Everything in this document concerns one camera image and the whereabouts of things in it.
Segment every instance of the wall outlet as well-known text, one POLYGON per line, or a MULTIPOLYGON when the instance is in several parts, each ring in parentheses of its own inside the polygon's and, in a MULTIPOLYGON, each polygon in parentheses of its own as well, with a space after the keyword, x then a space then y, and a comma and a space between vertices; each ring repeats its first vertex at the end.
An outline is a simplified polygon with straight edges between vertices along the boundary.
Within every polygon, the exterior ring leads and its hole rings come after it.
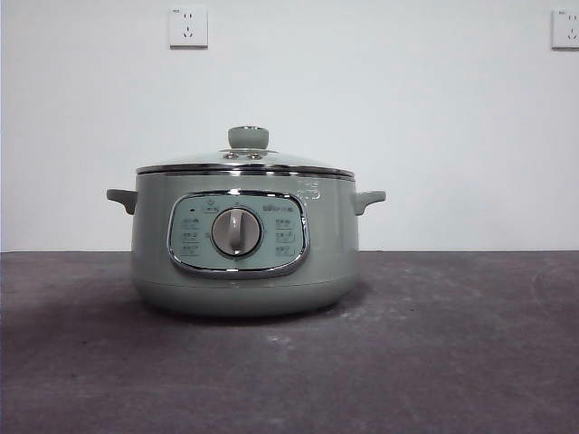
POLYGON ((169 45, 172 47, 207 46, 207 8, 176 6, 169 11, 169 45))
POLYGON ((557 9, 552 16, 553 48, 579 49, 579 9, 557 9))

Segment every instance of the lid knob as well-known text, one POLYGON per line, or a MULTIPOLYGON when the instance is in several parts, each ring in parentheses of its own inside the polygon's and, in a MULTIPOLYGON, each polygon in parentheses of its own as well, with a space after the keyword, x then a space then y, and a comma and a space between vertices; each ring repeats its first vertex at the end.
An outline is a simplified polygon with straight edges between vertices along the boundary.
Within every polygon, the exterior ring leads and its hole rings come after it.
POLYGON ((243 125, 231 128, 227 132, 227 138, 229 139, 229 146, 233 149, 265 149, 270 141, 270 132, 262 127, 243 125))

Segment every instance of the pot body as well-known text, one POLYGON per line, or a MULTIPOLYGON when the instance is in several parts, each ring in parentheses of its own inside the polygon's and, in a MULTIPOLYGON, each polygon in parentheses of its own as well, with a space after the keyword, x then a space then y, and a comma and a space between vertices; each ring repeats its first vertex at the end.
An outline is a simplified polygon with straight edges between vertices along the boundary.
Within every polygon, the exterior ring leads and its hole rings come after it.
POLYGON ((204 316, 278 315, 332 304, 356 284, 353 178, 153 173, 137 176, 137 192, 132 278, 140 295, 155 305, 204 316), (308 251, 290 274, 212 278, 179 267, 172 259, 167 237, 177 201, 191 193, 232 189, 291 194, 300 202, 308 226, 308 251))

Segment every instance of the side handle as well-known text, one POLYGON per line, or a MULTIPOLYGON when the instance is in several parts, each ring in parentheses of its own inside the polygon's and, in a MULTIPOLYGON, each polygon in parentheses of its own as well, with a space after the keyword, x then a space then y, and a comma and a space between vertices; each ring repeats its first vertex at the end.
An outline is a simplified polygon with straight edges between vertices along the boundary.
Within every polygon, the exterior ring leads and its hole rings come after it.
POLYGON ((376 202, 383 202, 385 199, 386 199, 386 192, 383 191, 355 193, 354 213, 356 215, 362 215, 364 214, 366 206, 376 202))
POLYGON ((137 205, 137 192, 133 192, 131 190, 109 189, 107 190, 107 199, 124 205, 127 214, 133 215, 135 213, 135 206, 137 205))

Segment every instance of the control dial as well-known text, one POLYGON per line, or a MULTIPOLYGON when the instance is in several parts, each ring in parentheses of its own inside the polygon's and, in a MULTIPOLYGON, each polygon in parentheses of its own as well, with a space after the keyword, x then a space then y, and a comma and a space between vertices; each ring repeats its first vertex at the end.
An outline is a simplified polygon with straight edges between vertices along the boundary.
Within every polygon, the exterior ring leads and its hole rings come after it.
POLYGON ((243 256, 259 244, 261 226, 251 212, 243 208, 231 208, 217 216, 211 235, 221 252, 229 256, 243 256))

